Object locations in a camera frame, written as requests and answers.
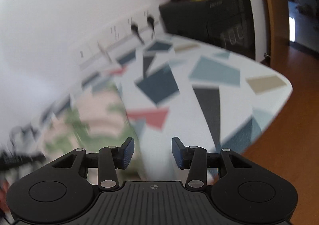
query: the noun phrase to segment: black plug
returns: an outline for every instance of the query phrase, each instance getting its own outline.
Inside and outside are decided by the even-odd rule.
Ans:
[[[145,43],[138,32],[138,25],[136,23],[131,24],[131,30],[132,30],[132,33],[135,34],[138,37],[138,39],[141,41],[141,43],[144,45]]]
[[[152,15],[148,15],[146,18],[146,22],[153,30],[153,33],[152,33],[152,39],[153,39],[153,36],[155,37],[155,19]]]

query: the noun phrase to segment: brown floor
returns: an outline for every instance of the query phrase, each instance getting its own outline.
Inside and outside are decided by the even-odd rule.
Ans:
[[[295,186],[294,225],[319,225],[319,60],[290,48],[274,69],[290,80],[292,95],[244,156]]]

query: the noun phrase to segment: wooden door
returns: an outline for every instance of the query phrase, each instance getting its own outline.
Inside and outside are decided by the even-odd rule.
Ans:
[[[289,46],[289,10],[288,0],[267,0],[270,31],[271,67],[276,65],[288,52]]]

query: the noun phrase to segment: red geometric shape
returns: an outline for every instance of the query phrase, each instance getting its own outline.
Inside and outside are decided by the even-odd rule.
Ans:
[[[145,119],[149,126],[162,129],[168,114],[168,108],[126,111],[130,120]]]
[[[107,72],[108,72],[108,74],[122,76],[125,71],[126,71],[126,66],[124,66],[123,68],[117,68],[117,69],[114,69],[114,70],[108,70]]]

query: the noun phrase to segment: silver screw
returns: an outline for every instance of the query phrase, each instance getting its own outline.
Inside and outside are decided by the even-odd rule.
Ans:
[[[112,188],[116,186],[116,182],[113,180],[104,180],[101,182],[101,186],[104,188]]]
[[[193,188],[200,188],[204,185],[204,182],[201,180],[191,180],[188,182],[188,185]]]

